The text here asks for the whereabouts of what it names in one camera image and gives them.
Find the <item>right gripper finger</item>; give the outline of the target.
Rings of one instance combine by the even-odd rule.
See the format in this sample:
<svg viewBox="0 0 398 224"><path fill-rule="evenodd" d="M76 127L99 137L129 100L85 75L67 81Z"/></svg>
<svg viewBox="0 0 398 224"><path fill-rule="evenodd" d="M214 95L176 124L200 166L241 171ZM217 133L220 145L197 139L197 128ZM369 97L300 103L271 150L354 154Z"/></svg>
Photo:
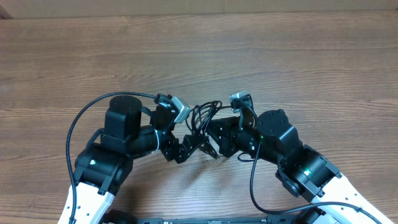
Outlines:
<svg viewBox="0 0 398 224"><path fill-rule="evenodd" d="M211 120L206 133L211 137L227 136L238 130L239 116Z"/></svg>
<svg viewBox="0 0 398 224"><path fill-rule="evenodd" d="M205 154L211 156L214 159L219 159L219 155L216 152L216 150L214 149L214 147L208 142L205 141L200 147L199 150L201 150L202 152L204 152Z"/></svg>

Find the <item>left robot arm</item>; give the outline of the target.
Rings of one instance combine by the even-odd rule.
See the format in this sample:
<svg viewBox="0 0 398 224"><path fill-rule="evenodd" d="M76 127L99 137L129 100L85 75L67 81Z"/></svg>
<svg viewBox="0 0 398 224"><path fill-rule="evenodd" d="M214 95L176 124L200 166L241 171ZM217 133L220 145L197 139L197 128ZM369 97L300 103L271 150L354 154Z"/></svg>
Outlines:
<svg viewBox="0 0 398 224"><path fill-rule="evenodd" d="M109 94L104 127L98 129L68 164L71 177L60 223L99 223L132 171L134 160L161 151L168 161L185 162L196 149L217 157L206 136L186 135L179 142L172 131L191 109L176 96L158 94L151 111L139 100L141 93Z"/></svg>

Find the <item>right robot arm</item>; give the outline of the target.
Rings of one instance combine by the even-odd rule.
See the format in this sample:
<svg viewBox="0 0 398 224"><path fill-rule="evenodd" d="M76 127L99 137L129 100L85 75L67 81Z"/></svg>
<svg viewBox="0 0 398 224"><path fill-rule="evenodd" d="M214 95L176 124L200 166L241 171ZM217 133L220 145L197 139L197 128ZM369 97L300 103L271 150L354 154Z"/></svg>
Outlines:
<svg viewBox="0 0 398 224"><path fill-rule="evenodd" d="M324 155L299 139L284 110L266 111L260 116L245 108L239 117L209 123L207 133L231 157L236 151L277 166L275 176L295 197L308 205L288 210L267 210L268 215L297 212L296 223L390 223L391 220L368 202L348 178Z"/></svg>

